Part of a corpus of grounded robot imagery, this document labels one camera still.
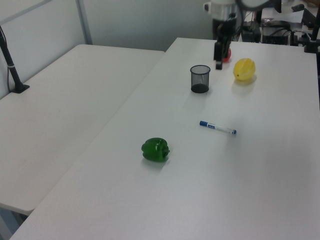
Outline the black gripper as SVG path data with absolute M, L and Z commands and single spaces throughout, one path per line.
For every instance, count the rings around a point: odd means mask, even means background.
M 223 61 L 228 57 L 229 48 L 234 34 L 236 33 L 236 19 L 213 20 L 215 69 L 223 69 Z

